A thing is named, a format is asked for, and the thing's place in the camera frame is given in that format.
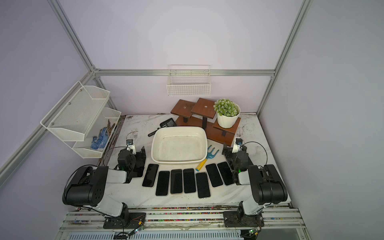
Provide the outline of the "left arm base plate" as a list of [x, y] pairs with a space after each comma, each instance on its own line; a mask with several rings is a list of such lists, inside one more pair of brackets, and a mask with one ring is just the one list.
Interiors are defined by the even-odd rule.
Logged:
[[104, 221], [104, 229], [138, 229], [144, 225], [146, 213], [127, 213], [119, 217], [108, 217]]

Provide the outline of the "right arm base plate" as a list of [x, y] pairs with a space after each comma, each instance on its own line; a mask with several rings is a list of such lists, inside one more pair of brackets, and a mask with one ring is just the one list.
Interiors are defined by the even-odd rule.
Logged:
[[223, 212], [224, 225], [226, 228], [235, 227], [264, 227], [265, 223], [261, 214], [259, 215], [245, 215], [237, 211]]

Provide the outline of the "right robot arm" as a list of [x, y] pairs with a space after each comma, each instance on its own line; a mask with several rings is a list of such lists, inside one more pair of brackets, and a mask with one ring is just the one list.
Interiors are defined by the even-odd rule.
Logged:
[[218, 168], [224, 184], [251, 188], [251, 196], [239, 203], [239, 218], [259, 216], [264, 208], [287, 202], [289, 194], [276, 167], [253, 164], [241, 139], [233, 147], [223, 144], [222, 155], [226, 161]]

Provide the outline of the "white case phone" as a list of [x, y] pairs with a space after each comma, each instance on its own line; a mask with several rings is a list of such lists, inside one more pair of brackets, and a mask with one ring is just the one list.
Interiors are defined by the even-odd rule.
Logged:
[[219, 163], [218, 164], [218, 169], [219, 169], [219, 172], [222, 176], [222, 179], [224, 181], [224, 184], [226, 186], [229, 186], [229, 185], [232, 185], [234, 184], [234, 180], [233, 180], [233, 174], [232, 174], [232, 171], [228, 165], [227, 162], [222, 162], [222, 163]]
[[167, 196], [170, 184], [170, 171], [160, 171], [156, 187], [156, 196]]

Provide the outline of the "clear case phone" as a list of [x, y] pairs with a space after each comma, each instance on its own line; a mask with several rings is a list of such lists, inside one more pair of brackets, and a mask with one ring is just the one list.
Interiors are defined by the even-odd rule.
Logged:
[[181, 194], [183, 192], [183, 170], [171, 170], [171, 194]]

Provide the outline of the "cream case phone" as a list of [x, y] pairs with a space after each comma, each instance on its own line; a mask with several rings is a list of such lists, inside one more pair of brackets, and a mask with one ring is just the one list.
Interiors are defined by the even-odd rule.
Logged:
[[152, 188], [155, 184], [157, 177], [159, 165], [158, 164], [149, 164], [146, 170], [145, 177], [143, 179], [142, 186], [146, 188]]

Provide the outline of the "light blue case phone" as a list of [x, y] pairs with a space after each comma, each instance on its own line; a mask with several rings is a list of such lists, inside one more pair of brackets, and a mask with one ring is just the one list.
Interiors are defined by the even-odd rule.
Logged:
[[208, 175], [205, 172], [196, 173], [198, 198], [205, 199], [211, 196]]

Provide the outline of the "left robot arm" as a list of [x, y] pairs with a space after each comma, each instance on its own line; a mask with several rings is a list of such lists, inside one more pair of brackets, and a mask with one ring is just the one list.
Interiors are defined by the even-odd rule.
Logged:
[[127, 219], [127, 205], [105, 194], [106, 185], [129, 184], [133, 178], [141, 178], [146, 158], [145, 147], [137, 153], [123, 149], [119, 152], [118, 165], [114, 169], [94, 165], [79, 167], [66, 183], [63, 203], [90, 208], [108, 217]]

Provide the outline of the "pink case phone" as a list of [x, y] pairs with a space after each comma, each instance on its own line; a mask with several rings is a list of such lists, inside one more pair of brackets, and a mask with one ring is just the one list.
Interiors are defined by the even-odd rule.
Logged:
[[196, 179], [195, 179], [195, 170], [194, 169], [184, 169], [183, 170], [183, 184], [184, 184], [184, 193], [190, 194], [196, 192]]

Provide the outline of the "white plastic storage box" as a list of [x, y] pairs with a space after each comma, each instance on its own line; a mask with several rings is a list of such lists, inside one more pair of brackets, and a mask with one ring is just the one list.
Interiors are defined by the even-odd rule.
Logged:
[[208, 139], [200, 127], [161, 128], [154, 134], [152, 160], [159, 164], [193, 164], [206, 159]]

